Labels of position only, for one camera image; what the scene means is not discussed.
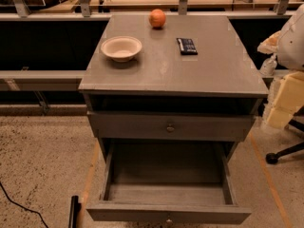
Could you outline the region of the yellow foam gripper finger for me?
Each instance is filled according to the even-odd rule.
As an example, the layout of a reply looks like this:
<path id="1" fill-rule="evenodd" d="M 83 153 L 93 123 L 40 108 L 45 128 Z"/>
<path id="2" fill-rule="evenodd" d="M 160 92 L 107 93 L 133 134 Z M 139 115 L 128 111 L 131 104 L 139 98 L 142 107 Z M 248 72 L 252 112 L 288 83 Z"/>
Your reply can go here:
<path id="1" fill-rule="evenodd" d="M 280 32 L 277 31 L 274 34 L 272 34 L 270 37 L 265 39 L 263 42 L 261 42 L 257 47 L 257 51 L 264 54 L 277 53 L 279 34 Z"/>
<path id="2" fill-rule="evenodd" d="M 265 123 L 274 128 L 284 128 L 303 106 L 304 72 L 275 78 L 265 106 Z"/>

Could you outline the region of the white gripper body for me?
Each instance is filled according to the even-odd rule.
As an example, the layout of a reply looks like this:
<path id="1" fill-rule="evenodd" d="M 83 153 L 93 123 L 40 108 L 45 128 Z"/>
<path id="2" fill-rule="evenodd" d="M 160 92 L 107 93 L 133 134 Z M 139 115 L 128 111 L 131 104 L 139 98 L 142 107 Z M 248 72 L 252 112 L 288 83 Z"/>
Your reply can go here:
<path id="1" fill-rule="evenodd" d="M 267 58 L 263 62 L 259 72 L 264 76 L 272 76 L 275 72 L 276 66 L 277 66 L 277 60 L 276 60 L 276 54 L 274 53 L 271 57 Z"/>

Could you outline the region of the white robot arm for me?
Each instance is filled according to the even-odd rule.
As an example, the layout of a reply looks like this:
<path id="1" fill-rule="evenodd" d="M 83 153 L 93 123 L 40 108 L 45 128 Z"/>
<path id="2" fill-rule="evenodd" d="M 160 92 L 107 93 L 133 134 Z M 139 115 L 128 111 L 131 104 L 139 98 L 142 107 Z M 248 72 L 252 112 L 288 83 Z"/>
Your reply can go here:
<path id="1" fill-rule="evenodd" d="M 291 73 L 274 80 L 263 120 L 274 128 L 284 128 L 304 106 L 304 5 L 289 18 L 280 31 L 259 44 L 257 50 L 274 54 Z"/>

